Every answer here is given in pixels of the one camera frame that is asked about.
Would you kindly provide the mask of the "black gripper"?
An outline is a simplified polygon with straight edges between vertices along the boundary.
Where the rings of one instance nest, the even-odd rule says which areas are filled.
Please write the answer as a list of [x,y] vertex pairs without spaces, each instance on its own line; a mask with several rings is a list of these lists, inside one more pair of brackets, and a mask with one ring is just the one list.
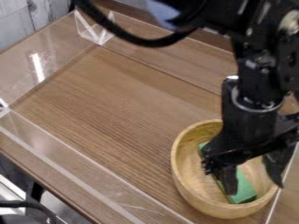
[[222,84],[222,128],[202,150],[204,172],[214,174],[227,195],[238,193],[238,166],[262,158],[266,173],[279,188],[299,143],[299,112],[283,114],[284,97],[264,99],[243,93],[238,80]]

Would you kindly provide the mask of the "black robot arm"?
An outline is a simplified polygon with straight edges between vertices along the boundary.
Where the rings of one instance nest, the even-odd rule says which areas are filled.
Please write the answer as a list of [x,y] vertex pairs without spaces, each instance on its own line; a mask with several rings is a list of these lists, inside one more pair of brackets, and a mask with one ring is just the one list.
[[238,74],[222,84],[219,134],[203,164],[238,192],[238,166],[262,157],[272,182],[299,142],[299,113],[279,112],[286,96],[299,99],[299,0],[146,0],[156,21],[178,33],[208,28],[230,37]]

